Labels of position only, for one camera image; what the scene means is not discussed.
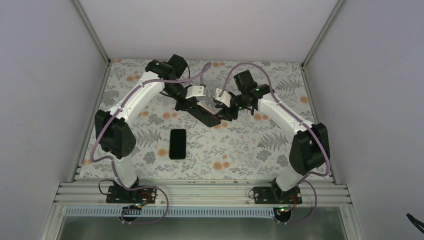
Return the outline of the magenta phone black screen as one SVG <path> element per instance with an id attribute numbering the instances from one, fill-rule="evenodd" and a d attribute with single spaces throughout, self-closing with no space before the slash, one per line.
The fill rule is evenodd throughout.
<path id="1" fill-rule="evenodd" d="M 219 124 L 221 124 L 221 120 L 218 119 L 215 115 L 209 114 L 207 111 L 195 111 L 195 113 L 191 114 L 205 126 L 212 128 Z"/>

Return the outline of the cream phone case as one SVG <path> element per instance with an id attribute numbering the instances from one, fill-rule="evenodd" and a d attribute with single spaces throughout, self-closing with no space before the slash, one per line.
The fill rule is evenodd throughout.
<path id="1" fill-rule="evenodd" d="M 200 107 L 200 108 L 202 108 L 204 111 L 206 111 L 206 112 L 208 112 L 209 114 L 211 114 L 211 115 L 215 115 L 215 112 L 211 109 L 211 108 L 209 108 L 207 105 L 205 105 L 205 104 L 203 104 L 202 102 L 197 102 L 197 105 Z"/>

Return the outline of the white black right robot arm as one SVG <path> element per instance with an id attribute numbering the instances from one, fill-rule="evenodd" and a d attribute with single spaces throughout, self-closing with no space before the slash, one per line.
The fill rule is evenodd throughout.
<path id="1" fill-rule="evenodd" d="M 234 76 L 239 94 L 217 88 L 214 102 L 219 110 L 217 116 L 226 121 L 235 120 L 238 112 L 251 109 L 267 115 L 287 135 L 292 136 L 288 166 L 282 174 L 271 181 L 270 195 L 274 202 L 284 203 L 290 197 L 290 191 L 297 187 L 309 175 L 316 175 L 314 169 L 330 167 L 330 147 L 327 127 L 322 123 L 306 120 L 275 94 L 271 83 L 259 85 L 250 71 L 246 70 Z"/>

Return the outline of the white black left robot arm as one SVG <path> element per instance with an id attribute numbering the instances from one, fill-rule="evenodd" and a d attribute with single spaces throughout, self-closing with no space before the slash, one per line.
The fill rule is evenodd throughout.
<path id="1" fill-rule="evenodd" d="M 168 61 L 154 59 L 147 64 L 138 83 L 122 100 L 107 111 L 100 109 L 96 112 L 96 141 L 90 158 L 94 163 L 105 159 L 111 161 L 114 181 L 121 186 L 119 196 L 124 201 L 134 202 L 140 191 L 131 158 L 137 142 L 131 127 L 138 114 L 157 94 L 166 92 L 168 97 L 175 100 L 176 111 L 187 112 L 205 125 L 218 122 L 196 98 L 196 94 L 203 93 L 203 87 L 183 85 L 202 78 L 210 66 L 211 64 L 207 63 L 197 75 L 181 79 L 188 69 L 188 63 L 182 56 L 174 54 Z"/>

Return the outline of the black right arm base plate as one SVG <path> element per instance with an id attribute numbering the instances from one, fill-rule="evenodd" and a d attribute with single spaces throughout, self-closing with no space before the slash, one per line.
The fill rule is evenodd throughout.
<path id="1" fill-rule="evenodd" d="M 266 204 L 302 204 L 300 188 L 295 186 L 288 191 L 281 191 L 270 186 L 256 186 L 248 191 L 247 196 L 257 205 Z"/>

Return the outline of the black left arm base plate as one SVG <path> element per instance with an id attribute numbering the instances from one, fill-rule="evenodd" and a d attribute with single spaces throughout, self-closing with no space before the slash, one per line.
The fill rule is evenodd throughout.
<path id="1" fill-rule="evenodd" d="M 156 196 L 157 190 L 154 188 L 129 191 L 120 185 L 111 185 L 108 188 L 105 202 L 109 204 L 154 204 Z"/>

